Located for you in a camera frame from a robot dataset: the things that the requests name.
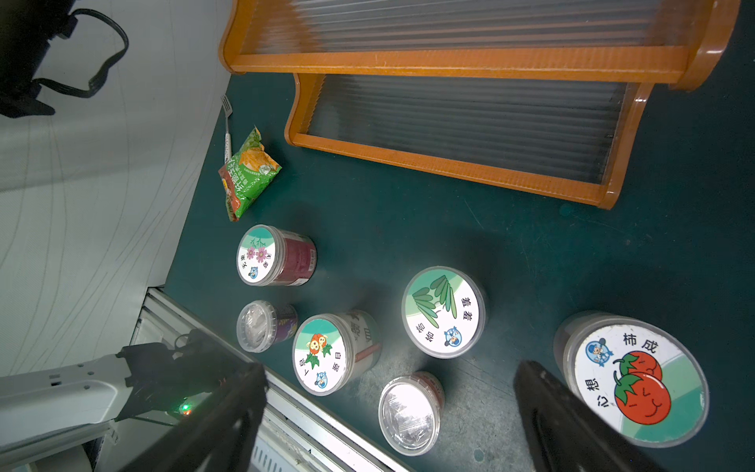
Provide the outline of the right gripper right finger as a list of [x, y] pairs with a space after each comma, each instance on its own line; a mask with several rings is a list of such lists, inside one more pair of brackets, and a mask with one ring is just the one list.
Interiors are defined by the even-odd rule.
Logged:
[[535, 361], [513, 380], [519, 413], [537, 471], [661, 471], [566, 385]]

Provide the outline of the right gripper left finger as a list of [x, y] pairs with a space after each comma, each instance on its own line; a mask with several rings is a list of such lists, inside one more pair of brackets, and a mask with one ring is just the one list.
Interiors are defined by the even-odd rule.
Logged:
[[265, 368], [249, 363], [125, 471], [246, 471], [267, 406]]

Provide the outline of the small clear-lid jar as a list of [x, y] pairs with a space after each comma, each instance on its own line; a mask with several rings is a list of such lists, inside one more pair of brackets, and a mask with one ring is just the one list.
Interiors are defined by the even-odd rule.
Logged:
[[377, 413], [387, 443], [406, 456], [429, 452], [440, 436], [444, 403], [444, 389], [429, 372], [390, 381], [381, 392]]
[[291, 305], [279, 307], [256, 300], [240, 312], [236, 334], [240, 347], [250, 353], [262, 353], [279, 344], [298, 330], [298, 314]]

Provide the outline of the orange wooden tiered shelf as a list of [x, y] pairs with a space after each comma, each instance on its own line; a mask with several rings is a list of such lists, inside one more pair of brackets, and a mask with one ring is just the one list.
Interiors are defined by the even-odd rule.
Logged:
[[294, 80], [287, 143], [609, 210], [656, 86], [696, 90], [736, 1], [237, 1], [234, 74]]

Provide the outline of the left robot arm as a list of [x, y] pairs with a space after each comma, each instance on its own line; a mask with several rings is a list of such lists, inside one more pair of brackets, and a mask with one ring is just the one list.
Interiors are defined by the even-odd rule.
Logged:
[[8, 454], [76, 428], [151, 411], [187, 417], [187, 401], [213, 393], [240, 361], [200, 330], [184, 345], [150, 342], [96, 360], [1, 380], [1, 464]]

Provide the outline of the tomato label seed jar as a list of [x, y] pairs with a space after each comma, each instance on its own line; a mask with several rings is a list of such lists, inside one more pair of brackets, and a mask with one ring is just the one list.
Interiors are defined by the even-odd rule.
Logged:
[[575, 396], [635, 446], [679, 446], [706, 423], [710, 389], [700, 364], [656, 326], [580, 312], [558, 328], [554, 358]]

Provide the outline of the flower label seed jar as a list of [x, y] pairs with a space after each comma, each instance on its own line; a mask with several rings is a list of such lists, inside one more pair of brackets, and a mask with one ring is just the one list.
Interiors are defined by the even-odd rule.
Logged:
[[258, 224], [241, 238], [235, 261], [247, 285], [300, 286], [314, 274], [318, 254], [309, 237]]

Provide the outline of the orange fruit label jar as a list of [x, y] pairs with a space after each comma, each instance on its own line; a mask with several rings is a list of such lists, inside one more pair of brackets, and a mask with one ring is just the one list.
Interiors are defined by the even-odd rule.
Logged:
[[364, 311], [312, 316], [294, 336], [296, 379], [311, 395], [331, 395], [375, 367], [381, 348], [378, 325]]

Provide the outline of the green leaf label jar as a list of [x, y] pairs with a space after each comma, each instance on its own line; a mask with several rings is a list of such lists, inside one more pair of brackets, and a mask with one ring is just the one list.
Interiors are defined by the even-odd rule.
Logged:
[[478, 343], [488, 314], [484, 292], [463, 271], [437, 265], [417, 273], [401, 302], [412, 342], [436, 359], [453, 359]]

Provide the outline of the green snack packet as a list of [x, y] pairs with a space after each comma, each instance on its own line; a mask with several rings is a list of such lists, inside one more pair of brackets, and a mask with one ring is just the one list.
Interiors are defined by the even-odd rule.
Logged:
[[230, 221], [238, 221], [273, 182], [281, 166], [265, 150], [257, 127], [218, 170]]

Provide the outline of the white handled fork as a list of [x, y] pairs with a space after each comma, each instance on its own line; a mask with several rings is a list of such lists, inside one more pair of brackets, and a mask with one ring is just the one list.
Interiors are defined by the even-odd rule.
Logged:
[[230, 134], [230, 117], [233, 113], [232, 105], [224, 94], [221, 98], [221, 104], [224, 113], [225, 133], [224, 133], [224, 162], [228, 163], [232, 157], [232, 139]]

